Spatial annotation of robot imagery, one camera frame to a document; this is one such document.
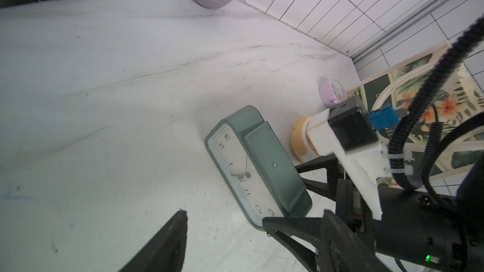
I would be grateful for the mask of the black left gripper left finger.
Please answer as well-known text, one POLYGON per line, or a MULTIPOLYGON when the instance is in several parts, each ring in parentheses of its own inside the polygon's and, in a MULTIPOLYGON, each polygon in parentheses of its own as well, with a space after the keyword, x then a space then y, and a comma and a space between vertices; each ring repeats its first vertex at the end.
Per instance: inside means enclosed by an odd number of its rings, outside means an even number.
POLYGON ((187 230, 187 212, 179 210, 121 270, 181 271, 187 247, 187 230))

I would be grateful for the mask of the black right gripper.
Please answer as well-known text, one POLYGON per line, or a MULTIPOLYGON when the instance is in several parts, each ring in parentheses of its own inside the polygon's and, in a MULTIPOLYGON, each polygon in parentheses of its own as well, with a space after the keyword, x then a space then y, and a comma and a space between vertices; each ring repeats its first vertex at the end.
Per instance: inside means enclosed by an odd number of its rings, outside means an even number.
MULTIPOLYGON (((295 166, 306 189, 336 200, 336 215, 371 250, 439 271, 483 271, 483 230, 442 208, 428 193, 378 188, 382 216, 374 219, 353 182, 340 178, 335 154, 295 166)), ((263 230, 284 246, 307 271, 317 272, 323 218, 266 217, 263 230)))

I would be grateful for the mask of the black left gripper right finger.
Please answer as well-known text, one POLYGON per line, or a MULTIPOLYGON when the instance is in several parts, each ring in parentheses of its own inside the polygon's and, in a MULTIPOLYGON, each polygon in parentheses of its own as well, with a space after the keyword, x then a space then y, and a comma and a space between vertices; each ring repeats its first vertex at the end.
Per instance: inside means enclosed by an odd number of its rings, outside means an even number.
POLYGON ((388 271, 383 264, 332 211, 325 210, 317 242, 321 271, 388 271))

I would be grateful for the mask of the green rectangular alarm clock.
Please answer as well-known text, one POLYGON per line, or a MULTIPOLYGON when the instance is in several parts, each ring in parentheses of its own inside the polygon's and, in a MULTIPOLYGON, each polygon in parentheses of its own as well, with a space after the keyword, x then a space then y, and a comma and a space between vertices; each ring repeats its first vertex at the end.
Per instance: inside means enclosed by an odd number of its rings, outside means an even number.
POLYGON ((305 217, 312 200, 291 158, 260 112, 248 105, 223 118, 205 138, 207 149, 249 223, 305 217))

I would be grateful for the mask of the cream canvas floral tote bag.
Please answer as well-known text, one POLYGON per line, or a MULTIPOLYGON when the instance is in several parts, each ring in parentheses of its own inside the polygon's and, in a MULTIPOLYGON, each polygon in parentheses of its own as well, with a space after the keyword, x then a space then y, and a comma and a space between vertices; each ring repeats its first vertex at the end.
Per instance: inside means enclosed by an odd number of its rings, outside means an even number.
MULTIPOLYGON (((421 53, 365 79, 350 88, 349 97, 357 96, 367 110, 384 104, 393 108, 409 107, 438 60, 449 49, 449 42, 442 42, 421 53)), ((454 70, 433 99, 433 104, 419 118, 407 138, 405 150, 412 151, 408 165, 418 168, 423 160, 429 131, 435 121, 442 123, 445 137, 471 117, 483 112, 483 94, 473 82, 464 65, 454 70)), ((438 157, 430 181, 434 183, 447 177, 467 173, 483 154, 483 128, 478 128, 456 139, 438 157)))

